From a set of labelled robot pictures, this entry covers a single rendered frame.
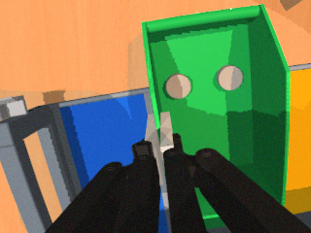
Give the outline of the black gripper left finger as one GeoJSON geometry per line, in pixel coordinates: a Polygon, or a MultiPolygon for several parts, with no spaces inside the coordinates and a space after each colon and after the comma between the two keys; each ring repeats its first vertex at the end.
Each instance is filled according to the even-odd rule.
{"type": "Polygon", "coordinates": [[[131,164],[104,165],[45,233],[158,233],[163,174],[154,114],[131,149],[131,164]]]}

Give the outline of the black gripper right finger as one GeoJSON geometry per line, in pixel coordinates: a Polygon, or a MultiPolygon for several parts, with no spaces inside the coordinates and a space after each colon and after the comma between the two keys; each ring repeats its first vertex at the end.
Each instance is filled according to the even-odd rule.
{"type": "Polygon", "coordinates": [[[160,150],[172,233],[209,233],[195,187],[231,233],[311,233],[311,229],[214,149],[184,153],[170,113],[160,113],[160,150]],[[214,193],[215,189],[215,193],[214,193]]]}

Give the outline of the grey shelf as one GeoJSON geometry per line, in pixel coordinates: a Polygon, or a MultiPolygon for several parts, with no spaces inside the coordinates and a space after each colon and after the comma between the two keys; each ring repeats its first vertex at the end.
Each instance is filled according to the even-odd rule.
{"type": "MultiPolygon", "coordinates": [[[[289,68],[291,113],[285,208],[311,229],[311,63],[289,68]]],[[[133,162],[131,146],[145,139],[148,115],[153,113],[148,87],[29,110],[23,95],[1,98],[0,163],[27,232],[46,232],[52,219],[23,139],[38,133],[63,212],[104,165],[133,162]]]]}

